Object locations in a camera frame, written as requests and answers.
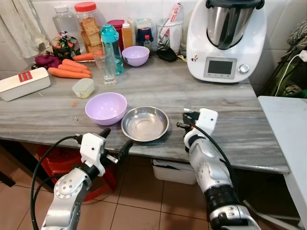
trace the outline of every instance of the white box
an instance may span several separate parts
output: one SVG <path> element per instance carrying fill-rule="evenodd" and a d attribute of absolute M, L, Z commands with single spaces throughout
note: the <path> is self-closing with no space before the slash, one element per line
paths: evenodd
<path fill-rule="evenodd" d="M 0 97 L 11 101 L 50 86 L 50 78 L 44 67 L 26 71 L 0 80 Z"/>
<path fill-rule="evenodd" d="M 182 169 L 169 169 L 162 167 L 163 165 L 169 165 L 175 168 Z M 153 172 L 154 176 L 159 180 L 172 181 L 182 184 L 196 183 L 194 169 L 189 164 L 153 160 Z"/>

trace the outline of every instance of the purple bowl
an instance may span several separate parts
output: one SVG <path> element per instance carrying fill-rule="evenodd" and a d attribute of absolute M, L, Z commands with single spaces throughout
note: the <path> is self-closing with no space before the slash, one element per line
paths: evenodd
<path fill-rule="evenodd" d="M 143 46 L 130 46 L 121 52 L 125 62 L 131 66 L 141 66 L 149 57 L 149 49 Z"/>
<path fill-rule="evenodd" d="M 99 94 L 89 100 L 85 112 L 95 123 L 109 126 L 120 121 L 127 109 L 126 98 L 116 92 Z"/>

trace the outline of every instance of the mixing bowl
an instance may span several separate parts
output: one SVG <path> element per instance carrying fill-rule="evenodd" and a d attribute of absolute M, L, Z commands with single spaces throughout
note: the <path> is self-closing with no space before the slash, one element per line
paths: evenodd
<path fill-rule="evenodd" d="M 120 121 L 127 109 L 126 98 L 116 92 L 106 92 L 93 97 L 85 106 L 85 112 L 95 123 L 109 126 Z"/>
<path fill-rule="evenodd" d="M 143 46 L 131 46 L 121 53 L 125 62 L 131 66 L 141 66 L 149 57 L 149 49 Z"/>
<path fill-rule="evenodd" d="M 160 109 L 142 106 L 131 109 L 121 120 L 123 133 L 135 141 L 152 141 L 163 136 L 169 126 L 167 115 Z"/>

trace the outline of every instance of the metal bowl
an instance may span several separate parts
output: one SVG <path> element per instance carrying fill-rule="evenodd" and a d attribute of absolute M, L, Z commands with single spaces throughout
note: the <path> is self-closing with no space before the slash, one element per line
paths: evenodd
<path fill-rule="evenodd" d="M 147 142 L 163 136 L 169 126 L 167 115 L 160 109 L 141 106 L 131 109 L 121 120 L 121 130 L 132 140 Z"/>

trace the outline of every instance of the teal water bottle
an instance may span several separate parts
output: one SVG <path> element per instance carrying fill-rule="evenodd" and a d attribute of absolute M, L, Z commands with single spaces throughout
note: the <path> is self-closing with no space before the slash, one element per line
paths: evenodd
<path fill-rule="evenodd" d="M 111 54 L 114 57 L 116 75 L 124 72 L 124 64 L 121 58 L 121 53 L 118 44 L 119 34 L 114 26 L 106 24 L 101 30 L 102 43 L 106 54 Z"/>

